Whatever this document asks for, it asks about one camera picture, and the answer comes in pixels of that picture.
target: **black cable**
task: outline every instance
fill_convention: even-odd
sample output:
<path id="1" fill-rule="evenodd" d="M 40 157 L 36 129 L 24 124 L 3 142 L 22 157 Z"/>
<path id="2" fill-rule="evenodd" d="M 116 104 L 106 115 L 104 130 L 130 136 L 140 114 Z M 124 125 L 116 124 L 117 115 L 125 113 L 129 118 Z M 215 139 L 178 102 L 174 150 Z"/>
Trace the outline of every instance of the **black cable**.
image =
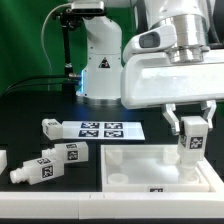
<path id="1" fill-rule="evenodd" d="M 206 0 L 206 3 L 207 3 L 208 18 L 209 18 L 209 23 L 210 23 L 210 29 L 211 29 L 212 37 L 213 37 L 215 43 L 220 44 L 220 40 L 219 40 L 218 34 L 216 32 L 216 29 L 215 29 L 215 25 L 214 25 L 211 2 L 210 2 L 210 0 Z"/>
<path id="2" fill-rule="evenodd" d="M 73 82 L 74 85 L 78 85 L 79 81 Z M 48 86 L 48 85 L 62 85 L 63 82 L 57 82 L 57 83 L 36 83 L 36 84 L 25 84 L 25 85 L 16 85 L 11 88 L 7 88 L 1 95 L 0 98 L 6 96 L 9 92 L 18 89 L 18 88 L 24 88 L 24 87 L 31 87 L 31 86 Z"/>
<path id="3" fill-rule="evenodd" d="M 29 77 L 29 78 L 25 78 L 25 79 L 22 79 L 22 80 L 20 80 L 20 81 L 18 81 L 18 82 L 15 82 L 15 83 L 13 83 L 12 85 L 10 85 L 7 89 L 10 89 L 10 88 L 12 88 L 12 87 L 14 87 L 14 86 L 17 86 L 17 85 L 19 85 L 19 84 L 21 84 L 21 83 L 23 83 L 23 82 L 27 82 L 27 81 L 31 81 L 31 80 L 36 80 L 36 79 L 59 79 L 59 78 L 65 78 L 65 79 L 67 79 L 67 78 L 69 78 L 68 76 L 66 76 L 66 75 L 50 75 L 50 76 L 32 76 L 32 77 Z"/>

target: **blue light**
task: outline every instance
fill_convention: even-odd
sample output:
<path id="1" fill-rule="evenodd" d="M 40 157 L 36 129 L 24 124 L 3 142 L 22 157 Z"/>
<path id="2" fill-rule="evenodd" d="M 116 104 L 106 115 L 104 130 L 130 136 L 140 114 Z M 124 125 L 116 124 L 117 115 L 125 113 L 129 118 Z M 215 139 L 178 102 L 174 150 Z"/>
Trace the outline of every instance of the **blue light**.
<path id="1" fill-rule="evenodd" d="M 82 72 L 81 72 L 81 88 L 80 88 L 81 93 L 84 92 L 83 84 L 84 84 L 84 70 L 82 70 Z"/>

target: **cable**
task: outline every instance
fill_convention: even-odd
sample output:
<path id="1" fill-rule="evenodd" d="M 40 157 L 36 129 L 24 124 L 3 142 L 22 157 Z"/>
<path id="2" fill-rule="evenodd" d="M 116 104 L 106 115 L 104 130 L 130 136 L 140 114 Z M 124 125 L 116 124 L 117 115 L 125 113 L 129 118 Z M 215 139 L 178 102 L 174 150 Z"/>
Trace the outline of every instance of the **cable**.
<path id="1" fill-rule="evenodd" d="M 17 85 L 14 87 L 11 87 L 10 89 L 7 88 L 1 95 L 0 98 L 6 96 L 9 92 L 15 90 L 15 89 L 19 89 L 19 88 L 24 88 L 24 87 L 32 87 L 32 86 L 48 86 L 48 85 L 62 85 L 63 82 L 56 82 L 56 83 L 38 83 L 38 84 L 25 84 L 25 85 Z"/>
<path id="2" fill-rule="evenodd" d="M 15 87 L 21 83 L 24 83 L 24 82 L 27 82 L 27 81 L 31 81 L 31 80 L 36 80 L 36 79 L 49 79 L 49 78 L 52 78 L 52 79 L 63 79 L 63 78 L 69 78 L 68 76 L 66 75 L 52 75 L 52 76 L 32 76 L 32 77 L 29 77 L 29 78 L 25 78 L 25 79 L 22 79 L 18 82 L 15 82 L 13 83 L 12 85 L 10 85 L 7 89 L 10 89 L 12 87 Z"/>
<path id="3" fill-rule="evenodd" d="M 206 0 L 206 3 L 207 3 L 208 18 L 209 18 L 209 23 L 210 23 L 210 29 L 211 29 L 212 37 L 213 37 L 215 43 L 220 44 L 220 40 L 219 40 L 219 37 L 218 37 L 216 29 L 215 29 L 215 25 L 214 25 L 211 2 L 210 2 L 210 0 Z"/>
<path id="4" fill-rule="evenodd" d="M 48 53 L 46 51 L 46 48 L 45 48 L 45 41 L 44 41 L 44 35 L 45 35 L 45 29 L 46 29 L 46 25 L 47 25 L 47 22 L 51 16 L 51 14 L 56 11 L 57 9 L 60 9 L 60 8 L 64 8 L 64 7 L 68 7 L 68 6 L 71 6 L 71 3 L 68 3 L 68 4 L 63 4 L 63 5 L 59 5 L 57 6 L 56 8 L 54 8 L 53 10 L 51 10 L 51 12 L 47 15 L 45 21 L 44 21 L 44 24 L 43 24 L 43 27 L 42 27 L 42 30 L 41 30 L 41 46 L 42 46 L 42 49 L 43 49 L 43 52 L 44 52 L 44 55 L 47 59 L 47 62 L 48 62 L 48 66 L 49 66 L 49 75 L 52 75 L 52 65 L 51 65 L 51 61 L 49 59 L 49 56 L 48 56 Z"/>

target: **green background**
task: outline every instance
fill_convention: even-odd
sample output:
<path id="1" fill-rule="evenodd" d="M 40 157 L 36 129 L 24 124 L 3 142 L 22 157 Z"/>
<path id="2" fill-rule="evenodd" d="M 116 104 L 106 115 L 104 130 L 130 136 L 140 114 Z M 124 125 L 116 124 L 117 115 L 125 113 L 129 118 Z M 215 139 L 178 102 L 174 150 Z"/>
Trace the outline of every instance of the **green background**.
<path id="1" fill-rule="evenodd" d="M 48 13 L 66 0 L 1 0 L 0 5 L 0 91 L 22 78 L 49 75 L 49 68 L 41 47 L 41 29 Z M 130 9 L 109 9 L 108 17 L 123 31 L 123 43 L 133 35 Z M 71 56 L 75 72 L 86 65 L 86 31 L 84 24 L 70 32 Z M 53 67 L 53 74 L 64 73 L 64 51 L 59 21 L 49 20 L 45 32 L 45 46 Z"/>

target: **black tabletop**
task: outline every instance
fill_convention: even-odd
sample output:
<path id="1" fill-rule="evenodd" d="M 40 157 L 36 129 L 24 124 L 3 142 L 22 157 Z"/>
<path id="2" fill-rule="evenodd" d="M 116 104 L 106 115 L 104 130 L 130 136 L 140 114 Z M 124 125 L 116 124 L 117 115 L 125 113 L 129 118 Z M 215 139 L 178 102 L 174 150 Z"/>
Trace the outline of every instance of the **black tabletop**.
<path id="1" fill-rule="evenodd" d="M 201 116 L 202 114 L 199 105 L 178 106 L 176 111 L 179 118 L 182 116 Z M 141 122 L 145 141 L 87 140 L 89 146 L 88 162 L 66 164 L 64 176 L 36 185 L 29 185 L 26 182 L 12 184 L 9 178 L 10 171 L 22 167 L 24 161 L 41 157 L 43 149 L 53 148 L 56 143 L 80 141 L 77 139 L 50 141 L 42 133 L 41 122 L 45 118 L 56 119 L 60 123 L 63 121 Z M 224 118 L 217 113 L 213 119 L 213 124 L 214 130 L 208 135 L 206 157 L 220 177 L 224 177 L 224 151 L 222 150 Z M 121 105 L 110 108 L 97 107 L 78 103 L 70 95 L 61 92 L 11 93 L 0 99 L 0 149 L 7 150 L 8 160 L 8 166 L 0 176 L 0 190 L 19 192 L 101 191 L 100 146 L 102 144 L 176 144 L 177 139 L 177 136 L 172 135 L 170 125 L 162 116 L 160 108 L 127 110 Z M 196 221 L 197 223 L 200 221 L 209 223 L 209 220 Z M 149 220 L 129 220 L 128 222 L 149 223 Z M 161 220 L 150 221 L 150 223 L 160 222 Z M 172 223 L 180 222 L 181 220 L 172 220 Z"/>

